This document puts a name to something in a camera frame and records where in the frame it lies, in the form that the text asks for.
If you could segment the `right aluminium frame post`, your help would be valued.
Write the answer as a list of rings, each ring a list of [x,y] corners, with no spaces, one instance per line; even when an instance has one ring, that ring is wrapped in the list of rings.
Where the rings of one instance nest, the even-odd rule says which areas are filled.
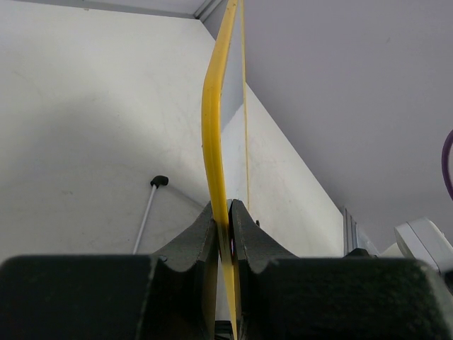
[[[349,254],[354,249],[358,248],[357,238],[357,223],[354,221],[352,215],[346,209],[342,210],[343,213],[343,248],[344,255]]]

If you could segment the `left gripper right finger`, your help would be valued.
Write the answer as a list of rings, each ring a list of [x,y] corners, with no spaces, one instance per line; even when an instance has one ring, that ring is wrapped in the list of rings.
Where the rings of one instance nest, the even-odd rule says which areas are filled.
[[[240,339],[451,339],[452,295],[415,259],[300,258],[231,204]]]

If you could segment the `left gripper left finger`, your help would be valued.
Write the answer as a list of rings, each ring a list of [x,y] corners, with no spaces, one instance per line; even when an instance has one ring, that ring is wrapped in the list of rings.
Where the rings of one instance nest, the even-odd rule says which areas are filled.
[[[16,256],[1,265],[2,339],[212,339],[210,206],[153,254]]]

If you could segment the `yellow framed whiteboard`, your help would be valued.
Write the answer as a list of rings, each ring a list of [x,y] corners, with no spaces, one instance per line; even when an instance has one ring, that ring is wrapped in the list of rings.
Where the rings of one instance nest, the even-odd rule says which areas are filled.
[[[242,1],[228,1],[202,90],[202,152],[233,337],[241,318],[238,265],[229,211],[248,201],[248,136]]]

